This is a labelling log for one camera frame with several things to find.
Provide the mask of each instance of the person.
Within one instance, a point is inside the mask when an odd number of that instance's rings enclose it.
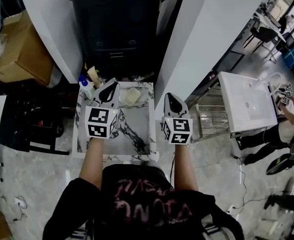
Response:
[[[275,204],[285,210],[294,211],[294,195],[272,194],[268,197],[263,208],[266,210],[270,205],[274,206]]]
[[[280,27],[280,33],[283,34],[286,30],[286,27],[289,25],[290,22],[294,20],[294,16],[291,15],[286,15],[284,17],[281,17],[278,23],[281,25]]]
[[[290,99],[294,104],[294,97],[290,97]],[[294,114],[288,111],[283,103],[279,103],[279,109],[286,117],[286,121],[256,135],[236,138],[240,150],[265,144],[256,154],[249,154],[243,161],[244,165],[253,164],[264,159],[275,150],[289,146],[292,138],[294,138]]]
[[[79,178],[63,191],[43,240],[244,239],[240,224],[198,191],[186,145],[175,146],[174,188],[156,166],[103,169],[103,146],[100,138],[89,142]]]

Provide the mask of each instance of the tiled floor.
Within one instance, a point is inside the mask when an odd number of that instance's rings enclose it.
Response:
[[[271,62],[261,64],[259,56],[261,56],[260,49],[257,54],[245,57],[234,72],[258,77],[275,71],[283,71],[288,80],[293,80],[289,72],[285,71],[282,61],[279,61],[278,64]],[[66,121],[65,133],[57,143],[58,149],[71,150],[72,130],[73,121]],[[159,122],[156,123],[156,131],[157,148],[160,152],[158,164],[169,178],[174,146],[165,141]],[[231,204],[240,207],[245,187],[240,182],[239,162],[232,158],[231,154],[242,157],[256,150],[257,148],[253,148],[240,152],[234,140],[231,140],[227,134],[191,144],[190,154],[200,191],[214,195],[217,204],[224,211]],[[266,168],[271,161],[287,151],[277,150],[264,160],[242,168],[246,174],[245,202],[279,193],[284,190],[290,179],[294,179],[294,167],[276,175],[265,175]],[[6,215],[14,238],[16,240],[40,240],[43,227],[51,216],[66,182],[79,175],[83,160],[39,152],[25,153],[1,145],[0,156],[5,164],[4,182],[0,183],[0,208]],[[14,204],[15,196],[23,196],[28,204],[25,210],[28,217],[17,222],[13,222],[13,219],[20,218],[21,212]],[[277,235],[293,219],[294,214],[285,213],[276,205],[268,210],[263,210],[263,204],[263,200],[249,202],[238,217],[246,239],[253,239],[259,219],[277,219],[283,222],[277,234],[270,239],[278,239]],[[240,210],[235,209],[233,215],[237,215]]]

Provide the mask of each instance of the black pants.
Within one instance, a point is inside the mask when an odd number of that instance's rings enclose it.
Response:
[[[287,27],[287,20],[285,17],[282,17],[278,23],[281,25],[280,27],[280,33],[283,34],[286,30],[286,27]]]
[[[287,146],[286,143],[283,143],[280,140],[279,132],[278,132],[278,124],[273,126],[272,128],[262,131],[253,136],[245,136],[241,138],[241,146],[243,148],[252,148],[258,145],[266,143],[256,154],[250,154],[244,160],[244,164],[253,164],[267,155],[271,154],[275,150],[283,149]]]
[[[294,195],[273,195],[272,199],[281,208],[294,211]]]

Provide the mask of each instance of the plastic bottle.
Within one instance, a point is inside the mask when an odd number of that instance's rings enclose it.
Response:
[[[95,91],[91,82],[88,82],[84,75],[80,75],[79,77],[79,85],[80,89],[84,91],[88,99],[92,99],[93,92]]]

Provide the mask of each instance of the metal rack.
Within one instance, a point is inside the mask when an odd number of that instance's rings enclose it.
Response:
[[[193,143],[230,133],[219,82],[216,82],[212,88],[208,88],[208,91],[200,97],[194,106],[199,138],[193,139]]]

